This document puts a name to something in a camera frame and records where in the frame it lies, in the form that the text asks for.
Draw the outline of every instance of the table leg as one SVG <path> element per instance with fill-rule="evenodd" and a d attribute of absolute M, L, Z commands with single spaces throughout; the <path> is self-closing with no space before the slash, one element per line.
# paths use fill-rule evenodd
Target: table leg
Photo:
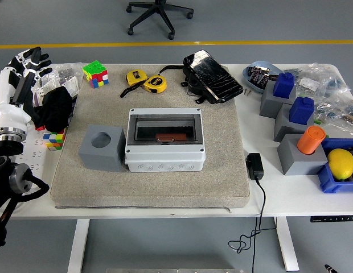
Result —
<path fill-rule="evenodd" d="M 68 266 L 68 273 L 81 273 L 85 243 L 87 242 L 90 219 L 78 219 L 75 228 L 72 252 Z"/>
<path fill-rule="evenodd" d="M 297 256 L 295 255 L 286 217 L 275 217 L 275 222 L 285 270 L 299 271 Z"/>

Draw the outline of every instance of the robotic hand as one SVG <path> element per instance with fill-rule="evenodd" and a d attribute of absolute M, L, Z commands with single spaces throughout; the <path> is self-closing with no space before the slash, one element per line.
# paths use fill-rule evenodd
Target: robotic hand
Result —
<path fill-rule="evenodd" d="M 10 200 L 0 217 L 0 247 L 5 244 L 6 224 L 17 203 L 44 195 L 49 186 L 32 175 L 28 165 L 11 162 L 10 157 L 23 152 L 27 124 L 31 117 L 24 107 L 32 108 L 31 88 L 37 80 L 52 71 L 51 61 L 41 48 L 28 49 L 16 55 L 0 74 L 0 207 Z M 35 183 L 39 190 L 22 196 Z"/>

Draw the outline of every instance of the gray 3d printed block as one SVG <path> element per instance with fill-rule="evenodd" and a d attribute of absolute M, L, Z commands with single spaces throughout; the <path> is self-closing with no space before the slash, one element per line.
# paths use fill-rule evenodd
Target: gray 3d printed block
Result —
<path fill-rule="evenodd" d="M 289 98 L 280 98 L 273 95 L 275 81 L 268 81 L 261 96 L 259 115 L 268 118 L 276 118 L 283 104 L 292 105 L 295 101 L 296 88 L 293 87 Z"/>
<path fill-rule="evenodd" d="M 125 146 L 122 127 L 88 125 L 78 154 L 87 169 L 120 172 Z"/>
<path fill-rule="evenodd" d="M 305 155 L 297 148 L 303 134 L 287 134 L 278 146 L 278 155 L 284 175 L 316 175 L 327 163 L 326 154 L 319 145 L 311 155 Z"/>
<path fill-rule="evenodd" d="M 274 141 L 280 142 L 286 134 L 303 134 L 307 128 L 314 123 L 313 115 L 307 121 L 307 125 L 289 121 L 289 111 L 292 108 L 289 104 L 283 104 L 275 119 Z"/>

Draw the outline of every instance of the cracked phone screen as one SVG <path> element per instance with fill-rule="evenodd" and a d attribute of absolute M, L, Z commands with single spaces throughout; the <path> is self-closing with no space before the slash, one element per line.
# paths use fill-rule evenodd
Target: cracked phone screen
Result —
<path fill-rule="evenodd" d="M 242 86 L 206 51 L 201 50 L 184 59 L 195 77 L 217 99 L 241 93 Z"/>

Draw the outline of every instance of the yellow tape measure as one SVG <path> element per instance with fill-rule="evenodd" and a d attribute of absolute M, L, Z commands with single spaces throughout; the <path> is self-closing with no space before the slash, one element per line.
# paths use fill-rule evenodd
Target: yellow tape measure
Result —
<path fill-rule="evenodd" d="M 156 75 L 149 78 L 142 86 L 145 90 L 157 94 L 165 91 L 166 79 L 163 76 Z"/>
<path fill-rule="evenodd" d="M 126 75 L 127 83 L 130 87 L 126 88 L 120 95 L 123 98 L 127 93 L 131 92 L 139 88 L 143 87 L 145 90 L 150 93 L 161 93 L 164 92 L 167 85 L 166 79 L 163 76 L 155 75 L 150 78 L 147 77 L 146 73 L 142 70 L 136 69 L 132 70 Z"/>

